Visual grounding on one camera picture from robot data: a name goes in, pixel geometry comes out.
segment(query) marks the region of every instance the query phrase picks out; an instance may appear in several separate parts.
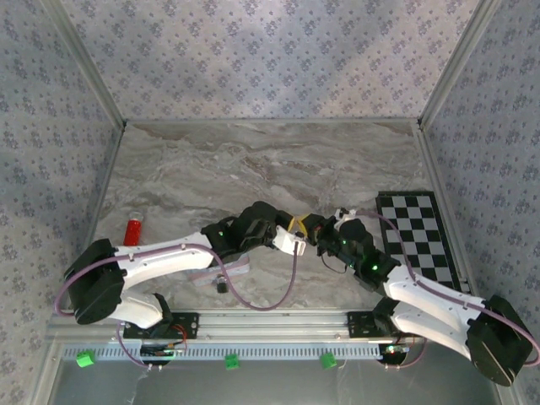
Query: green block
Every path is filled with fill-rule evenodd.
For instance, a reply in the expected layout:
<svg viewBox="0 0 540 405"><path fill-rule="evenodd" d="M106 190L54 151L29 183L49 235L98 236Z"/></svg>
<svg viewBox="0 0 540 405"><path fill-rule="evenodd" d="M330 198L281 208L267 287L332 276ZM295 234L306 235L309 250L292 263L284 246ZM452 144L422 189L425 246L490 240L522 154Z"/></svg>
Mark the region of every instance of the green block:
<svg viewBox="0 0 540 405"><path fill-rule="evenodd" d="M332 353L324 353L319 359L321 361L322 368L325 370L331 369L332 367L338 365L338 362Z"/></svg>
<svg viewBox="0 0 540 405"><path fill-rule="evenodd" d="M77 354L77 364L79 367L88 367L94 363L94 351L86 350Z"/></svg>
<svg viewBox="0 0 540 405"><path fill-rule="evenodd" d="M238 361L238 355L229 354L225 356L225 369L234 370L240 367L240 361Z"/></svg>

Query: red cylinder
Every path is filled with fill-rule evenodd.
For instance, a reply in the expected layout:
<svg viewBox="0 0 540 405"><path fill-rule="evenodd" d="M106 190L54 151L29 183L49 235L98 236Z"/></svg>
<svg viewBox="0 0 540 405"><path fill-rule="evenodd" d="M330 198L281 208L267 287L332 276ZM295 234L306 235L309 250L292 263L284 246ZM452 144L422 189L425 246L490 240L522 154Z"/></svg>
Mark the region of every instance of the red cylinder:
<svg viewBox="0 0 540 405"><path fill-rule="evenodd" d="M124 246L137 246L141 238L143 227L143 215L141 213L130 213L127 221L126 234L124 236Z"/></svg>

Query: yellow tape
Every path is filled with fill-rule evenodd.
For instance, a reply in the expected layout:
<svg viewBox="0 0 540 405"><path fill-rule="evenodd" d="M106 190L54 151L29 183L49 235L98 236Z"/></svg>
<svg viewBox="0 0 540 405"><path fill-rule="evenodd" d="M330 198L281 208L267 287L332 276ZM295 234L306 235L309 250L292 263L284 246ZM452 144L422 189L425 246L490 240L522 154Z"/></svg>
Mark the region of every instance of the yellow tape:
<svg viewBox="0 0 540 405"><path fill-rule="evenodd" d="M290 232L294 227L294 217L289 222L289 227L287 228L287 232Z"/></svg>
<svg viewBox="0 0 540 405"><path fill-rule="evenodd" d="M298 226L300 227L300 232L304 234L304 236L307 237L307 229L305 228L304 223L302 222L304 219L306 219L309 216L307 213L306 215L302 215L301 217L296 217L296 222L298 222Z"/></svg>

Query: cable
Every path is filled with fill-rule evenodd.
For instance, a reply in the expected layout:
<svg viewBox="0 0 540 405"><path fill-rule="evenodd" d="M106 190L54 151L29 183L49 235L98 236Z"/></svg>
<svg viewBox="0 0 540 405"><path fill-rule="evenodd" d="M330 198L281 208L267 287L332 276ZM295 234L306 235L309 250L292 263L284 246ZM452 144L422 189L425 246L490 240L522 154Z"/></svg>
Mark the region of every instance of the cable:
<svg viewBox="0 0 540 405"><path fill-rule="evenodd" d="M399 335L399 337L397 338L397 341L394 344L399 344L402 341L403 338L405 338L405 334L401 333ZM413 335L413 342L411 343L410 346L407 346L408 348L411 348L412 346L414 346L415 339L416 339L416 335Z"/></svg>
<svg viewBox="0 0 540 405"><path fill-rule="evenodd" d="M290 295L290 292L293 289L294 281L296 280L296 263L298 261L298 242L294 243L294 253L293 253L293 274L291 275L289 286L287 288L287 291L285 291L285 294L283 295L283 298L279 300L276 304L270 305L270 306L255 306L250 302L247 302L244 300L240 294L235 289L235 286L232 283L232 280L230 279L229 274L227 273L227 269L225 268L223 262L221 261L221 258L218 256L217 253L212 251L211 249L208 249L206 246L202 246L204 248L203 250L207 251L208 253L211 253L213 257L216 259L216 262L218 262L219 266L221 267L221 271L223 275L225 276L225 279L227 280L227 284L229 285L230 292L233 293L235 298L244 306L255 310L255 311L272 311L278 308Z"/></svg>
<svg viewBox="0 0 540 405"><path fill-rule="evenodd" d="M387 217L385 217L383 215L380 215L379 213L374 213L373 211L360 210L360 211L357 211L356 214L357 215L364 215L366 217L371 217L371 218L382 219L383 221L385 221L390 226L390 228L392 228L394 230L394 232L396 232L397 239L399 240L399 245L402 248L403 257L405 259L405 265L407 266L409 276L411 277L411 279L417 285L419 285L421 288L425 289L426 291L430 292L431 294L436 295L437 297L440 297L440 298L445 299L445 300L449 300L450 302L453 302L454 304L462 305L464 308L471 308L473 310L482 312L485 315L491 316L492 318L496 319L497 321L500 321L500 322L504 323L506 326L511 327L516 332L520 333L525 339L527 339L537 351L537 357L534 360L526 361L523 365L525 367L533 367L535 365L540 365L540 345L538 345L536 340L534 340L534 337L529 332L527 332L525 329L523 329L519 325L516 325L514 322L510 321L509 319L506 319L503 316L497 314L496 312L493 312L492 310L488 310L488 309L483 308L483 307L481 307L479 305L468 304L467 302L465 302L463 300L459 300L457 298L454 298L454 297L451 297L451 296L446 295L444 293L441 293L440 291L437 291L436 289L432 289L429 285L426 285L426 284L422 283L422 281L417 280L416 279L416 273L414 272L413 267L411 266L411 262L408 260L408 256L407 256L407 252L406 252L406 249L405 249L405 244L403 243L402 236L400 235L399 230L397 230L396 225L394 225L394 223L390 219L388 219Z"/></svg>
<svg viewBox="0 0 540 405"><path fill-rule="evenodd" d="M345 270L343 270L342 272L339 272L335 268L332 268L332 267L327 265L327 263L324 261L324 256L323 255L321 255L321 260L322 260L322 264L324 264L326 266L326 268L329 268L330 270L332 270L333 272L335 272L337 274L345 274L347 272L347 266L345 266Z"/></svg>
<svg viewBox="0 0 540 405"><path fill-rule="evenodd" d="M58 292L58 295L54 300L55 312L59 316L74 316L75 315L73 312L65 312L65 311L62 310L62 308L60 307L62 297L64 296L64 294L66 294L66 291L68 291L69 287L71 287L77 280L79 280L80 278L82 278L84 275L91 272L92 270L96 269L97 267L103 266L104 264L109 264L109 263L113 263L113 262L119 262L121 260L132 260L133 258L152 257L152 256L155 256L155 255L159 255L161 253L169 253L169 252L172 252L172 251L179 251L179 250L185 250L185 249L195 249L195 250L198 250L198 251L205 251L207 253L210 253L213 256L213 258L216 260L216 262L219 264L219 266L221 267L221 272L225 276L225 279L227 280L227 284L230 287L230 292L233 294L233 296L241 304L243 304L244 306L246 306L248 308L251 308L252 310L255 310L255 311L272 311L272 310L275 310L276 308L278 308L289 297L290 292L293 289L294 281L296 280L296 264L297 264L297 261L298 261L298 242L294 243L293 273L292 273L292 276L290 278L289 286L287 288L287 291L285 291L285 294L284 294L283 298L281 300L279 300L276 304L268 306L268 307L255 306L255 305L247 302L246 300L244 300L240 296L240 294L238 294L238 292L235 289L235 286L232 284L232 281L230 279L229 274L227 273L227 268L225 267L225 265L223 264L221 258L219 257L219 255L215 251L213 251L209 247L206 247L204 245L199 245L199 244L196 244L196 243L185 243L185 244L182 243L182 244L179 244L179 245L161 247L159 249L153 249L151 251L138 251L138 252L134 252L131 255L120 255L120 256L107 257L106 259L102 259L102 260L99 260L99 261L97 261L95 263L90 264L89 266L85 267L83 270L81 270L80 272L76 273L71 278L69 278L66 281L66 283L64 283L64 285L60 288L60 291Z"/></svg>
<svg viewBox="0 0 540 405"><path fill-rule="evenodd" d="M174 342L174 343L172 343L172 346L175 347L177 344L184 343L184 351L186 352L187 351L187 333L186 333L186 329L184 329L184 327L182 325L173 325L172 328L182 334L181 342Z"/></svg>
<svg viewBox="0 0 540 405"><path fill-rule="evenodd" d="M122 341L122 336L120 335L120 329L122 328L122 323L118 322L116 324L116 340L120 344L120 347L122 351L126 354L126 356L134 363L135 365L138 365L139 367L143 367L145 369L148 368L148 365L143 363L141 360L135 359L131 353L127 350L126 346L124 345L124 342Z"/></svg>
<svg viewBox="0 0 540 405"><path fill-rule="evenodd" d="M401 364L400 365L384 364L384 366L388 367L389 369L406 369L407 367L411 367L411 366L417 364L424 357L425 350L426 350L427 347L428 347L428 339L425 338L424 342L422 343L422 348L420 349L420 353L418 353L418 356L416 356L416 359L414 359L410 363L406 363L406 364L403 364L403 365L401 365Z"/></svg>

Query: black bracket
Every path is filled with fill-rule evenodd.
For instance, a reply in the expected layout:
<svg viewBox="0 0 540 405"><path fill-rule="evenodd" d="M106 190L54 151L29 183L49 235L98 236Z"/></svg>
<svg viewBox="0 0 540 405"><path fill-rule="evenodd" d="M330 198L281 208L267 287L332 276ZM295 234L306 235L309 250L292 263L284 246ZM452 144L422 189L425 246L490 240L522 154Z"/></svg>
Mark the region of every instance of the black bracket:
<svg viewBox="0 0 540 405"><path fill-rule="evenodd" d="M370 310L347 312L348 336L353 338L383 338L386 336L375 324L375 316Z"/></svg>
<svg viewBox="0 0 540 405"><path fill-rule="evenodd" d="M124 339L170 339L182 340L182 332L174 325L181 326L186 331L188 339L196 339L199 328L200 316L196 312L172 312L170 327L162 331L158 336L151 329L141 329L135 324L126 322L124 327Z"/></svg>

